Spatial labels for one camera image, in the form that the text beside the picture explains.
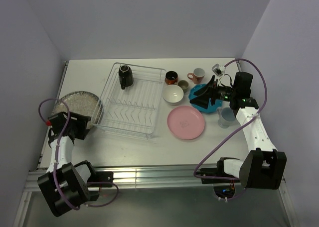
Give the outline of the black mug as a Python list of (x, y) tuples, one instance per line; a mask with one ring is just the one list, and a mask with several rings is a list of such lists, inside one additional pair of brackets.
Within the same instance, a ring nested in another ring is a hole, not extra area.
[(126, 87), (130, 87), (134, 83), (133, 73), (128, 65), (122, 65), (119, 68), (119, 81), (121, 89), (124, 90)]

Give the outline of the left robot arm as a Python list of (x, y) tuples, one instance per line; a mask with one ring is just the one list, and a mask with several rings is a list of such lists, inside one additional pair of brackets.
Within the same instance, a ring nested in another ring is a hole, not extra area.
[(66, 112), (60, 112), (46, 122), (50, 126), (48, 144), (52, 156), (47, 172), (38, 178), (37, 183), (56, 217), (91, 199), (88, 187), (97, 181), (94, 168), (87, 160), (72, 164), (74, 141), (85, 139), (90, 131), (87, 127), (90, 120), (89, 116), (76, 113), (70, 113), (68, 119)]

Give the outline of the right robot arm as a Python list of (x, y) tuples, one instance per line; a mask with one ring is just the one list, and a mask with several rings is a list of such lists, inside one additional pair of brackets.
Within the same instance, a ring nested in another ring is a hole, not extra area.
[(202, 168), (197, 165), (194, 177), (210, 183), (213, 179), (221, 182), (239, 181), (243, 188), (269, 189), (279, 188), (287, 157), (278, 151), (269, 139), (263, 126), (257, 101), (251, 97), (253, 76), (247, 72), (237, 72), (232, 86), (218, 83), (214, 77), (196, 91), (190, 103), (203, 108), (214, 104), (216, 100), (229, 102), (232, 113), (240, 127), (226, 137), (211, 152), (216, 152), (237, 132), (243, 131), (249, 153), (244, 161), (233, 157), (222, 157), (215, 168)]

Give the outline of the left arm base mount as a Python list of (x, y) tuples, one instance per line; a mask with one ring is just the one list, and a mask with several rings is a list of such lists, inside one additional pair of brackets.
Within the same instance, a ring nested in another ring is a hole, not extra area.
[(113, 175), (111, 171), (96, 171), (95, 175), (88, 179), (89, 201), (97, 201), (103, 189), (112, 188)]

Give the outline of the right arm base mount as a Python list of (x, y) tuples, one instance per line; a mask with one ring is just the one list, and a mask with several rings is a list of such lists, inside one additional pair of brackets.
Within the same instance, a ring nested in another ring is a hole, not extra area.
[(197, 170), (196, 175), (201, 176), (202, 184), (224, 184), (222, 186), (213, 187), (214, 193), (218, 199), (228, 200), (235, 195), (235, 183), (237, 181), (230, 180), (233, 176), (225, 174), (219, 168), (201, 168)]

